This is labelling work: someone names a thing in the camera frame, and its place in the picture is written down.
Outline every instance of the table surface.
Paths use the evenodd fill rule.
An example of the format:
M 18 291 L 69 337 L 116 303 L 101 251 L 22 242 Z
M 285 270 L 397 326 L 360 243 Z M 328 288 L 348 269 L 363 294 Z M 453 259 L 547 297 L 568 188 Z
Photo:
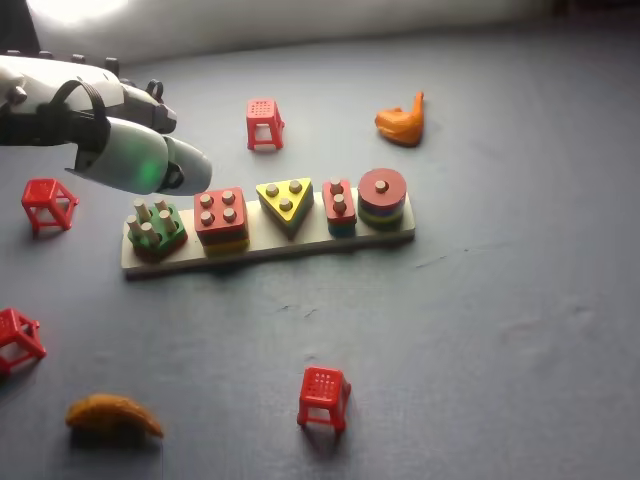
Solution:
M 640 470 L 640 25 L 565 21 L 141 65 L 214 188 L 399 170 L 416 240 L 127 282 L 133 195 L 63 171 L 74 147 L 0 150 L 0 305 L 48 356 L 0 385 L 0 477 L 631 480 Z M 424 89 L 425 142 L 380 139 L 377 110 Z M 273 96 L 285 148 L 246 149 Z M 26 181 L 80 198 L 33 240 Z M 191 208 L 190 198 L 178 198 Z M 339 442 L 296 425 L 306 366 L 353 384 Z M 165 440 L 72 446 L 67 407 L 138 399 Z

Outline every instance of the wooden shape sorter toy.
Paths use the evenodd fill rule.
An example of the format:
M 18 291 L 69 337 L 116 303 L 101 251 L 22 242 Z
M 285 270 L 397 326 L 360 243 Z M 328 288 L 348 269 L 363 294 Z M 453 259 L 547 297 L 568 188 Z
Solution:
M 180 212 L 156 200 L 156 208 L 149 209 L 151 222 L 137 202 L 138 216 L 131 215 L 123 229 L 122 269 L 129 277 L 153 275 L 413 239 L 416 225 L 402 176 L 389 169 L 372 170 L 359 185 L 360 194 L 346 179 L 328 180 L 318 192 L 309 178 L 271 182 L 258 185 L 259 199 L 248 202 L 241 188 L 225 188 L 195 195 L 195 208 Z M 158 253 L 157 245 L 147 245 L 147 230 L 165 238 L 162 229 L 169 220 L 153 222 L 154 216 L 169 215 L 163 209 L 172 210 L 172 219 L 177 215 L 176 232 L 182 228 L 184 237 L 180 243 L 176 232 L 167 232 L 172 248 Z M 391 222 L 380 220 L 389 214 Z

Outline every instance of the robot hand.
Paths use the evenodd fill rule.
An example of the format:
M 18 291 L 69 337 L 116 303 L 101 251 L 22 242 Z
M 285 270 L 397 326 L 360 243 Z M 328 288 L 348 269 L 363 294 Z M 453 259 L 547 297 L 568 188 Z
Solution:
M 98 67 L 0 56 L 0 145 L 76 143 L 72 173 L 138 194 L 193 195 L 209 186 L 211 163 L 161 135 L 175 126 L 160 82 L 141 90 Z

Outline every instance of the triangle block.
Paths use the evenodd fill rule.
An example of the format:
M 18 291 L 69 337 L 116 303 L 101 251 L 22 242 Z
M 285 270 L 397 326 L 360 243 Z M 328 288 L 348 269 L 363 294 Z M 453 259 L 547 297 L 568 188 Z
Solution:
M 289 235 L 295 234 L 314 203 L 310 178 L 264 183 L 256 192 L 262 207 Z

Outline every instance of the miniature stool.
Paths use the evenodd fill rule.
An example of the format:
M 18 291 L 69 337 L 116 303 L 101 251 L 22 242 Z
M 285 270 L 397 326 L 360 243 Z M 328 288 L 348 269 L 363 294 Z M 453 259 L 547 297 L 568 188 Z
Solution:
M 59 203 L 60 199 L 69 200 L 68 208 L 64 209 Z M 71 216 L 79 200 L 65 188 L 62 183 L 54 178 L 34 178 L 27 182 L 22 195 L 22 206 L 27 212 L 33 233 L 36 234 L 40 227 L 60 227 L 63 230 L 71 228 Z M 48 210 L 54 221 L 41 221 L 38 215 Z
M 323 367 L 309 367 L 304 371 L 300 390 L 300 410 L 298 425 L 307 422 L 331 425 L 336 432 L 347 428 L 345 413 L 351 393 L 348 383 L 340 370 Z M 328 410 L 329 418 L 320 418 L 309 414 L 309 409 Z
M 8 375 L 11 368 L 30 358 L 43 358 L 47 351 L 40 343 L 38 336 L 40 323 L 29 320 L 15 308 L 7 308 L 0 312 L 0 348 L 15 343 L 26 350 L 26 353 L 14 360 L 6 360 L 0 356 L 0 374 Z
M 271 131 L 271 140 L 258 140 L 256 131 L 258 125 L 268 125 Z M 247 147 L 253 150 L 256 145 L 275 145 L 278 150 L 283 147 L 282 129 L 284 122 L 280 118 L 280 112 L 275 100 L 260 98 L 249 100 L 247 105 L 247 135 L 249 143 Z

